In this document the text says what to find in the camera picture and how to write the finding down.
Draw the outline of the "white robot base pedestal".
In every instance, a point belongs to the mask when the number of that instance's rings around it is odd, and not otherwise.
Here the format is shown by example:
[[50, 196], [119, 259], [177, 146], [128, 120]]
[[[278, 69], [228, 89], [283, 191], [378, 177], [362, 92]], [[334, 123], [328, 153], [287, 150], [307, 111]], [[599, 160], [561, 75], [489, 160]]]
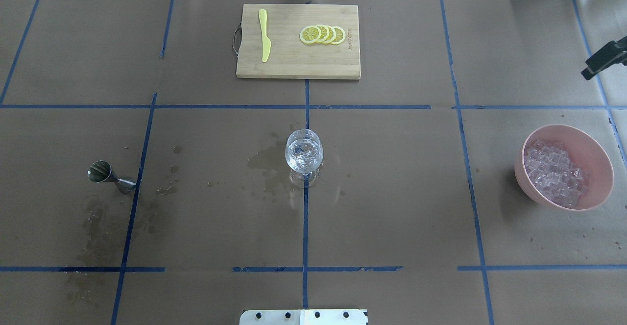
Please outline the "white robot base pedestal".
[[367, 325], [363, 309], [274, 309], [244, 311], [240, 325]]

